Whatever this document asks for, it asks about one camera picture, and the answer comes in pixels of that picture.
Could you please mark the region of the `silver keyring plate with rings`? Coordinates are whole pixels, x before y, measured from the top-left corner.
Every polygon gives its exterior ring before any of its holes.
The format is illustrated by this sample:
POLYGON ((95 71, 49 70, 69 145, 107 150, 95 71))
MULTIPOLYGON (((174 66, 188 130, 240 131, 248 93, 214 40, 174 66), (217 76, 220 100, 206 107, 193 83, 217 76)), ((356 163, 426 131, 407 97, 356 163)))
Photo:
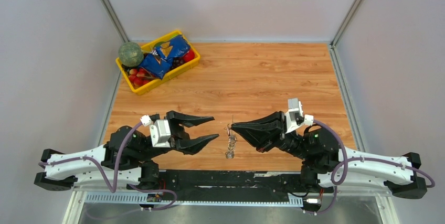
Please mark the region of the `silver keyring plate with rings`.
POLYGON ((235 156, 235 147, 236 147, 236 143, 237 143, 237 137, 232 132, 231 127, 232 127, 233 123, 234 123, 234 116, 232 115, 232 120, 226 127, 226 132, 227 132, 227 136, 228 136, 228 145, 227 145, 227 150, 225 152, 226 159, 233 159, 235 156))

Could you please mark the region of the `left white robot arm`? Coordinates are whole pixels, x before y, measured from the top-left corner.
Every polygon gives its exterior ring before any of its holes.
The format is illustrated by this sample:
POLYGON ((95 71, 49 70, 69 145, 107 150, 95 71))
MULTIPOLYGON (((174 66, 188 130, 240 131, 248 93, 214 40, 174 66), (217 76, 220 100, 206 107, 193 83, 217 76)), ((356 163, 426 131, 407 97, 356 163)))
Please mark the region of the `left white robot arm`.
POLYGON ((34 185, 48 191, 66 191, 75 186, 105 184, 111 192, 119 187, 141 190, 164 189, 159 165, 153 158, 177 151, 195 155, 219 134, 192 139, 187 128, 214 120, 212 116, 194 116, 169 111, 144 115, 134 126, 122 126, 105 144, 90 150, 65 154, 45 149, 34 185))

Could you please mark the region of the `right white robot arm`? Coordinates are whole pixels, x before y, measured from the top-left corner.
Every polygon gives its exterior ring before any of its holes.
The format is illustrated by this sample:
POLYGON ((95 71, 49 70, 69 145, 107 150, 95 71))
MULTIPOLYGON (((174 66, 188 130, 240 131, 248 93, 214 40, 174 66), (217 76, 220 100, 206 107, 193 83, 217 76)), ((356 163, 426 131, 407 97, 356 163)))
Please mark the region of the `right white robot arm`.
POLYGON ((278 148, 302 160, 300 185, 306 191, 337 186, 387 188, 395 197, 420 199, 435 186, 420 170, 417 153, 380 156, 345 147, 326 124, 302 112, 279 111, 233 123, 230 129, 258 152, 278 148))

